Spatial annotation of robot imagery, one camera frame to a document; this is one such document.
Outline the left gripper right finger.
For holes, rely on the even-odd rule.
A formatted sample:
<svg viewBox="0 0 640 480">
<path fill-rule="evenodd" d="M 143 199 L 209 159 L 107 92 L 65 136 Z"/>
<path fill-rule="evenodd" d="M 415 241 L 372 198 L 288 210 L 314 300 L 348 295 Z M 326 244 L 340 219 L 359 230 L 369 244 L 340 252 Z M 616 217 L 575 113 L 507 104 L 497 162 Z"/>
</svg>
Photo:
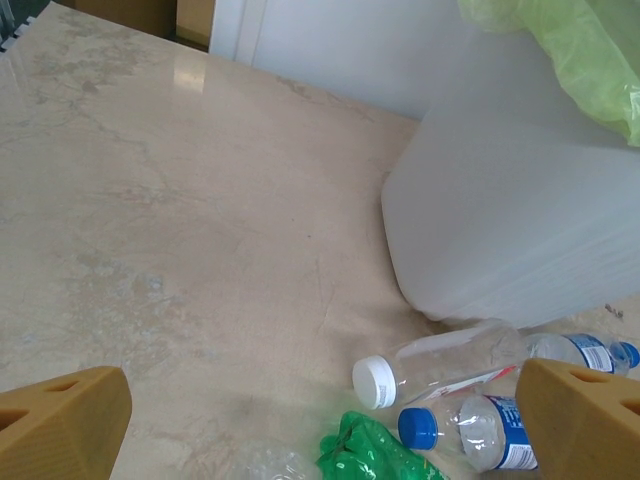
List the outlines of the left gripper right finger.
<svg viewBox="0 0 640 480">
<path fill-rule="evenodd" d="M 516 404 L 544 480 L 640 480 L 640 381 L 529 359 Z"/>
</svg>

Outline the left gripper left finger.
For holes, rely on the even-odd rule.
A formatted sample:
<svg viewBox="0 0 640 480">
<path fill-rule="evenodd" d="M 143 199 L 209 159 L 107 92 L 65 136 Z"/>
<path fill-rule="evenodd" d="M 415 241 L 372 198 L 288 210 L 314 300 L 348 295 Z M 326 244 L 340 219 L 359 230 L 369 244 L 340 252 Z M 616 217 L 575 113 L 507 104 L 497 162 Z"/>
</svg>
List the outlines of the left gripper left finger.
<svg viewBox="0 0 640 480">
<path fill-rule="evenodd" d="M 0 392 L 0 480 L 109 480 L 131 415 L 119 367 Z"/>
</svg>

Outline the water bottle blue label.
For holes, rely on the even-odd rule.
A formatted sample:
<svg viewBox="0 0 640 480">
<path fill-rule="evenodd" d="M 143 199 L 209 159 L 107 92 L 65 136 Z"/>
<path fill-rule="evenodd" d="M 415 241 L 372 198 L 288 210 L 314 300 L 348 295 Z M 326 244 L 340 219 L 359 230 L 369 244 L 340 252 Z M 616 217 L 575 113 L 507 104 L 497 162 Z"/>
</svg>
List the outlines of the water bottle blue label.
<svg viewBox="0 0 640 480">
<path fill-rule="evenodd" d="M 443 396 L 428 406 L 403 409 L 397 430 L 405 447 L 434 451 L 477 473 L 538 468 L 513 397 L 475 392 Z"/>
<path fill-rule="evenodd" d="M 530 358 L 569 363 L 627 376 L 640 366 L 640 350 L 633 344 L 602 333 L 536 333 L 525 338 Z"/>
</svg>

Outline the clear bottle red label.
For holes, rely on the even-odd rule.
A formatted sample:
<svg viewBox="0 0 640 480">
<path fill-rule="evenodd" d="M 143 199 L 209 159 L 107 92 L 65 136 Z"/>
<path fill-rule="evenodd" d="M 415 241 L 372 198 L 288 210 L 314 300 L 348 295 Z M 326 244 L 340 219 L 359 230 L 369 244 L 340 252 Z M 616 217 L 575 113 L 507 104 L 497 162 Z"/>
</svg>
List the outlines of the clear bottle red label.
<svg viewBox="0 0 640 480">
<path fill-rule="evenodd" d="M 517 329 L 502 320 L 482 320 L 360 359 L 352 383 L 364 407 L 386 409 L 490 382 L 527 358 Z"/>
</svg>

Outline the crushed clear bottle blue cap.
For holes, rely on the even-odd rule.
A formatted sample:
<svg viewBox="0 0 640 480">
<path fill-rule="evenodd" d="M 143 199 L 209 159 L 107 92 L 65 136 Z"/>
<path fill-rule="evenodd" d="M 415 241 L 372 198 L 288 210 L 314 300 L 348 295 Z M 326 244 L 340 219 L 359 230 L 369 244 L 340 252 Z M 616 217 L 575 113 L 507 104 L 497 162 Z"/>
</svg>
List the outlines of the crushed clear bottle blue cap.
<svg viewBox="0 0 640 480">
<path fill-rule="evenodd" d="M 321 480 L 318 467 L 288 447 L 256 446 L 248 454 L 242 480 Z"/>
</svg>

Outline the green plastic bottle yellow cap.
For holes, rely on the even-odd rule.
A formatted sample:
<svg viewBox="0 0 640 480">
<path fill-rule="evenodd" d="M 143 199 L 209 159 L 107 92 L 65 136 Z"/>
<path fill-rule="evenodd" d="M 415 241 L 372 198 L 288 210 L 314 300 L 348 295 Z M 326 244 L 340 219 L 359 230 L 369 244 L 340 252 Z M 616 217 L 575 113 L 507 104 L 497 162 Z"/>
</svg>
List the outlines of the green plastic bottle yellow cap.
<svg viewBox="0 0 640 480">
<path fill-rule="evenodd" d="M 322 480 L 450 480 L 382 423 L 356 411 L 344 413 L 338 431 L 319 448 Z"/>
</svg>

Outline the translucent grey waste bin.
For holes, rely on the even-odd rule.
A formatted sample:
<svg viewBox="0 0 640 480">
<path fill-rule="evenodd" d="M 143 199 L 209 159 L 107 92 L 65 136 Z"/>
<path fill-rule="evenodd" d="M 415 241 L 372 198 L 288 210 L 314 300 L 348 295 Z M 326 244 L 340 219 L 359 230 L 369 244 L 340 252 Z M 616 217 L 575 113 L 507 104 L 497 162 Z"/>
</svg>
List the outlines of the translucent grey waste bin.
<svg viewBox="0 0 640 480">
<path fill-rule="evenodd" d="M 534 38 L 451 5 L 427 74 L 427 113 L 382 189 L 406 300 L 526 327 L 640 293 L 640 149 L 579 111 Z"/>
</svg>

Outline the green plastic bin liner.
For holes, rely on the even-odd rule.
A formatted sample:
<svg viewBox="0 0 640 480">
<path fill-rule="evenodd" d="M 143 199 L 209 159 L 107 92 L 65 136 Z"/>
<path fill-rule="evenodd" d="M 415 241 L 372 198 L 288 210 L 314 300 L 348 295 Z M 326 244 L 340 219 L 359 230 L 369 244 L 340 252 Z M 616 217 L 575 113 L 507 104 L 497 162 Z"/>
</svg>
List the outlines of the green plastic bin liner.
<svg viewBox="0 0 640 480">
<path fill-rule="evenodd" d="M 578 108 L 640 148 L 640 0 L 457 3 L 485 31 L 530 32 Z"/>
</svg>

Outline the ribbed metal side panel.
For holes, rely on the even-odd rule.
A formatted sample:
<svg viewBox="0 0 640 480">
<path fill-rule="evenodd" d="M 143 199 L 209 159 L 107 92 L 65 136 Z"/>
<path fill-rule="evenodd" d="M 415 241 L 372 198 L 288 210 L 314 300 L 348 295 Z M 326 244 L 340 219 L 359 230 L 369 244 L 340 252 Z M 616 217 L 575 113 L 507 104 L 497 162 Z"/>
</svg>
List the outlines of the ribbed metal side panel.
<svg viewBox="0 0 640 480">
<path fill-rule="evenodd" d="M 33 15 L 16 19 L 10 0 L 0 0 L 0 55 L 6 53 L 34 21 Z"/>
</svg>

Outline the wooden door frame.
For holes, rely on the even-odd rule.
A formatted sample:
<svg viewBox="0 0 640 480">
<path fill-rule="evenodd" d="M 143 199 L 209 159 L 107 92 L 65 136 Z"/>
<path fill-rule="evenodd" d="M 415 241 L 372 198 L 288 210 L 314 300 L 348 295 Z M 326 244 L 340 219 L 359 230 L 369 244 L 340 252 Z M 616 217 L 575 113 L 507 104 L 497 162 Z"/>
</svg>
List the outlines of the wooden door frame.
<svg viewBox="0 0 640 480">
<path fill-rule="evenodd" d="M 200 51 L 209 49 L 216 0 L 55 0 L 66 7 Z"/>
</svg>

